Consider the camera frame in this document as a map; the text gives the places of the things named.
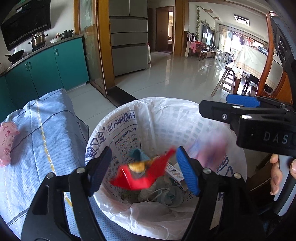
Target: black wok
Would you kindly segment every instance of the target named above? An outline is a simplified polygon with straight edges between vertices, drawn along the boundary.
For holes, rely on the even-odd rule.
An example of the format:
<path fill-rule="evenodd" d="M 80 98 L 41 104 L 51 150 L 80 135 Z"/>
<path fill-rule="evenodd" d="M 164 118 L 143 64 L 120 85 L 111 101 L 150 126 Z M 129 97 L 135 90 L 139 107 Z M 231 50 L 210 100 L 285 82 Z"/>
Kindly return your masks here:
<path fill-rule="evenodd" d="M 6 54 L 5 56 L 9 57 L 8 61 L 12 63 L 12 62 L 15 62 L 16 60 L 20 59 L 22 57 L 22 55 L 24 54 L 24 51 L 25 50 L 23 49 L 23 50 L 20 50 L 20 51 L 16 52 L 13 55 Z"/>

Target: trash can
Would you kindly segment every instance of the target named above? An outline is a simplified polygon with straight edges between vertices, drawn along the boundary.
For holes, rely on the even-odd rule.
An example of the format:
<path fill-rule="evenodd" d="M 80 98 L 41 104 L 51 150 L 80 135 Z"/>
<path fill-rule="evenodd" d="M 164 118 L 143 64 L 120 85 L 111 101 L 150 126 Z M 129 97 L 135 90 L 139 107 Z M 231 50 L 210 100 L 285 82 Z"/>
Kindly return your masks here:
<path fill-rule="evenodd" d="M 86 148 L 86 163 L 99 157 L 106 146 L 112 150 L 112 161 L 95 200 L 102 212 L 126 230 L 163 240 L 181 239 L 191 220 L 198 198 L 184 192 L 179 207 L 168 208 L 158 202 L 130 203 L 122 199 L 125 190 L 112 186 L 120 165 L 128 163 L 134 148 L 142 149 L 149 157 L 164 154 L 170 147 L 189 146 L 205 133 L 215 135 L 223 130 L 230 140 L 226 156 L 216 173 L 231 176 L 235 172 L 247 178 L 243 149 L 236 145 L 236 135 L 227 124 L 203 118 L 198 104 L 181 99 L 150 97 L 122 105 L 100 121 Z M 219 223 L 223 193 L 217 197 L 212 227 Z"/>

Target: finger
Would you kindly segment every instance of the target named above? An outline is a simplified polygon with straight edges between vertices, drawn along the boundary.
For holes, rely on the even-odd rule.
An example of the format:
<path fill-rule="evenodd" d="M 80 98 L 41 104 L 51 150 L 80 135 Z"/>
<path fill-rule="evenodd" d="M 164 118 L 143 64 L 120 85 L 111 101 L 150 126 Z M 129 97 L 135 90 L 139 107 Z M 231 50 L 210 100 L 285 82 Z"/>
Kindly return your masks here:
<path fill-rule="evenodd" d="M 296 159 L 292 162 L 290 166 L 290 173 L 296 179 Z"/>
<path fill-rule="evenodd" d="M 270 195 L 276 195 L 279 192 L 279 186 L 275 185 L 273 178 L 271 178 L 270 180 L 270 186 L 271 186 Z"/>
<path fill-rule="evenodd" d="M 277 186 L 283 179 L 283 173 L 279 168 L 279 162 L 277 161 L 275 164 L 272 165 L 270 171 L 271 178 L 274 180 L 274 184 Z"/>
<path fill-rule="evenodd" d="M 272 154 L 271 158 L 270 158 L 270 162 L 272 164 L 276 163 L 279 160 L 279 155 L 278 154 Z"/>

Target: white plate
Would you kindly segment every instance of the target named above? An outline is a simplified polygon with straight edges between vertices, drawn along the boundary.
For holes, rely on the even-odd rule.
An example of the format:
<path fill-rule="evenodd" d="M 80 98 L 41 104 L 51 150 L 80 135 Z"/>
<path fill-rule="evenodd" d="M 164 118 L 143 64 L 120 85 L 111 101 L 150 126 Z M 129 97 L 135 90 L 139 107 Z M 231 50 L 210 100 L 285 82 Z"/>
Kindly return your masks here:
<path fill-rule="evenodd" d="M 60 41 L 61 39 L 62 39 L 62 37 L 54 38 L 54 39 L 52 39 L 50 42 L 53 44 L 53 43 L 55 43 L 55 42 Z"/>

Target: hanging vine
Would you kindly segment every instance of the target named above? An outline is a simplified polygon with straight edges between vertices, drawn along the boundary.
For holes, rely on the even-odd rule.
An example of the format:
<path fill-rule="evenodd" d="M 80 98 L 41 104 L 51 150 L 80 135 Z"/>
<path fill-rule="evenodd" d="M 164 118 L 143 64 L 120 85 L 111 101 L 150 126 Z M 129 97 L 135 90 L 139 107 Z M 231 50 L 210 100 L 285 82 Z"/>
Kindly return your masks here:
<path fill-rule="evenodd" d="M 196 6 L 196 36 L 197 40 L 200 38 L 200 7 Z"/>

